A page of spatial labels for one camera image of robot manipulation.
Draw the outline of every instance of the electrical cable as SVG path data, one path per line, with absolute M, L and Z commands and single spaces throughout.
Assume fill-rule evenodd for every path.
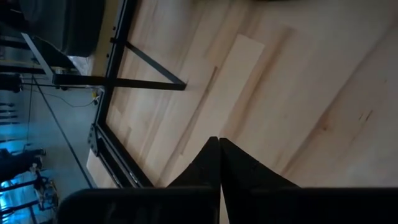
M 30 91 L 33 91 L 33 92 L 36 92 L 36 93 L 40 93 L 39 91 L 35 91 L 35 90 L 32 90 L 32 89 L 30 89 Z M 88 104 L 86 104 L 86 105 L 79 105 L 79 106 L 76 106 L 76 105 L 70 104 L 70 103 L 67 102 L 65 99 L 63 99 L 61 96 L 53 95 L 53 94 L 50 94 L 50 93 L 43 93 L 43 94 L 48 95 L 48 96 L 52 96 L 52 97 L 56 97 L 56 98 L 58 98 L 58 99 L 64 101 L 67 105 L 69 105 L 69 106 L 72 107 L 72 108 L 83 108 L 83 107 L 89 106 L 89 105 L 91 105 L 91 104 L 94 103 L 94 100 L 92 100 L 90 103 L 88 103 Z

